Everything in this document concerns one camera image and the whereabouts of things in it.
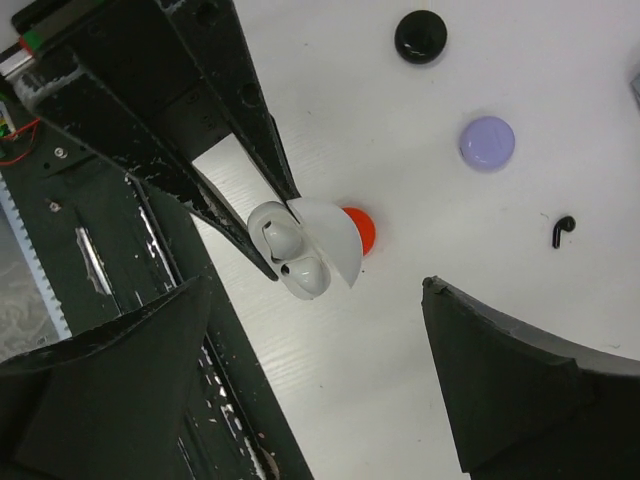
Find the white earbud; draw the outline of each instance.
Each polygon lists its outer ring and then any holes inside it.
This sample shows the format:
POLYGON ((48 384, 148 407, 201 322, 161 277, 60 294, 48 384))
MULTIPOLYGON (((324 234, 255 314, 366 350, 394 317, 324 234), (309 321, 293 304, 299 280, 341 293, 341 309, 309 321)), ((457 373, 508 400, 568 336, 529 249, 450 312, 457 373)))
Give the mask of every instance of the white earbud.
POLYGON ((314 297, 322 295, 331 283, 331 277, 326 267, 314 257, 287 263, 282 266, 281 272, 314 297))
POLYGON ((274 261, 296 258, 302 251, 302 236, 295 228, 279 222, 267 222, 262 227, 264 239, 271 249, 274 261))

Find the black earbud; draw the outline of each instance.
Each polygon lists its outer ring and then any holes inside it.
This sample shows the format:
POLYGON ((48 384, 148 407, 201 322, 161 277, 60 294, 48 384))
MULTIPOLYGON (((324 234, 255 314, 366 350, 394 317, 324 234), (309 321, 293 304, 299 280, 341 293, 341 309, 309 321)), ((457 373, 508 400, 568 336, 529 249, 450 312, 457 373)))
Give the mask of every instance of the black earbud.
POLYGON ((571 216, 562 217, 553 227, 553 248, 560 248, 560 237, 562 232, 573 232, 576 229, 576 219, 571 216))

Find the gray fabric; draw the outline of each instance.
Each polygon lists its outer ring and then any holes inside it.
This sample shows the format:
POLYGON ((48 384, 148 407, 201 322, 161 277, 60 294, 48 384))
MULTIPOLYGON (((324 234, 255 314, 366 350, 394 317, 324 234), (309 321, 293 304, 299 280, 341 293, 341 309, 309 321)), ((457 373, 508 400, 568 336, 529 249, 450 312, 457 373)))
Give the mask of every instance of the gray fabric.
POLYGON ((0 362, 59 340, 20 246, 0 208, 0 362))

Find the red wire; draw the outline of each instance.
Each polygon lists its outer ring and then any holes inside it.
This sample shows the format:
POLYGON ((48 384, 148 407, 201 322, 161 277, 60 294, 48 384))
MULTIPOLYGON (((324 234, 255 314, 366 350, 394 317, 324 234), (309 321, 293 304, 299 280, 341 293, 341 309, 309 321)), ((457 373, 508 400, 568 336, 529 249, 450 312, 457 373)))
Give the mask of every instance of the red wire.
POLYGON ((12 140, 12 139, 16 138, 18 135, 20 135, 20 134, 26 132, 27 130, 29 130, 31 127, 35 127, 39 123, 40 123, 40 119, 36 118, 33 122, 27 123, 24 127, 20 127, 18 130, 16 130, 12 134, 5 135, 4 137, 0 137, 0 140, 12 140))
MULTIPOLYGON (((27 150, 23 154, 18 155, 16 158, 14 158, 12 160, 9 160, 8 162, 0 162, 0 167, 8 167, 10 165, 14 165, 14 164, 18 163, 20 160, 22 160, 23 158, 25 158, 26 156, 28 156, 33 151, 33 142, 36 139, 36 130, 38 130, 38 123, 39 122, 40 122, 40 120, 37 120, 35 122, 31 122, 31 123, 33 123, 33 125, 32 125, 33 126, 33 130, 31 131, 31 141, 29 142, 29 148, 27 148, 27 150)), ((17 130, 15 133, 18 133, 21 130, 24 131, 24 129, 27 126, 22 127, 20 130, 17 130)))

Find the wireless earbud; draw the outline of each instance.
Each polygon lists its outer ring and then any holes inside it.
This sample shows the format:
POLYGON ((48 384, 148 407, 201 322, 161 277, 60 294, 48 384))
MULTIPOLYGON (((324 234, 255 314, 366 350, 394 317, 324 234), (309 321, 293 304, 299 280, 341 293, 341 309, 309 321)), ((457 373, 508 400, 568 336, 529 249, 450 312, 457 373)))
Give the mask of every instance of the wireless earbud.
POLYGON ((294 228, 280 222, 267 222, 262 227, 262 233, 274 261, 292 260, 300 255, 302 236, 294 228))
POLYGON ((551 240, 551 245, 553 248, 560 248, 560 236, 562 232, 573 232, 576 229, 576 219, 567 216, 562 217, 556 223, 555 227, 553 227, 553 238, 551 240))
POLYGON ((326 267, 319 259, 314 257, 287 263, 282 266, 280 271, 283 276, 295 281, 302 289, 314 297, 322 295, 331 283, 326 267))

